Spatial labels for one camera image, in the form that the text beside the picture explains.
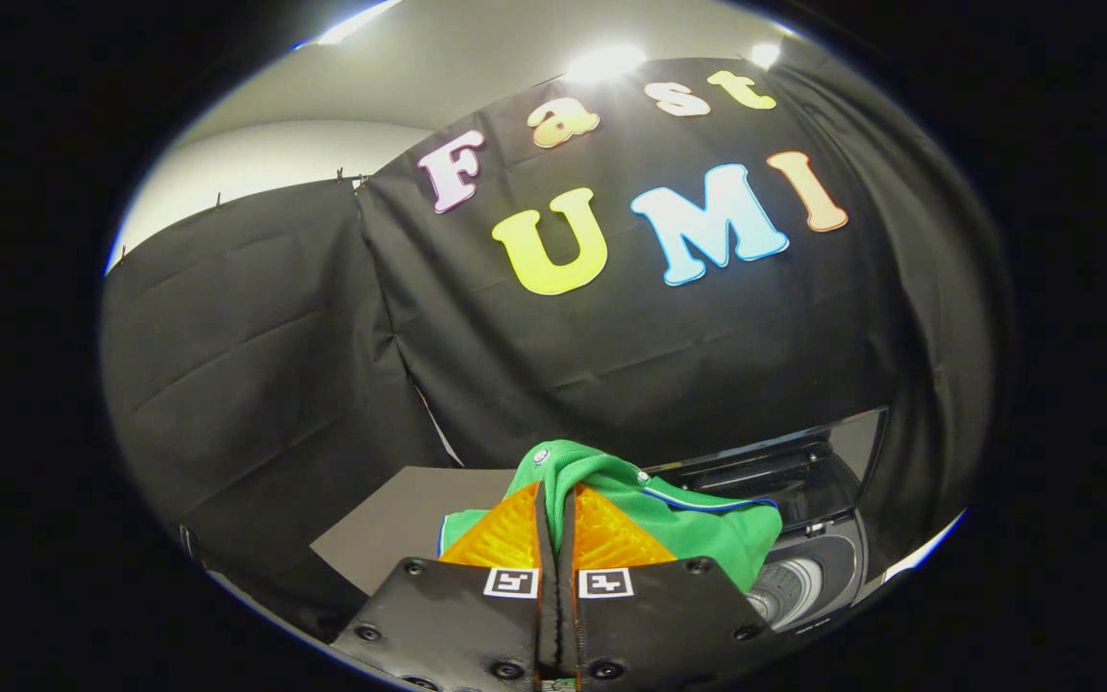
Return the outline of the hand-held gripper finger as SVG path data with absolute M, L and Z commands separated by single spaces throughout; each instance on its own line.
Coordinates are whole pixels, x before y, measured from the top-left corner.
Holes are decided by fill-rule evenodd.
M 331 644 L 343 664 L 400 691 L 539 691 L 557 632 L 556 560 L 542 482 L 514 492 L 469 537 L 509 513 L 517 564 L 400 559 Z
M 584 485 L 565 518 L 559 638 L 578 691 L 725 691 L 777 655 L 774 628 L 711 552 L 673 552 Z

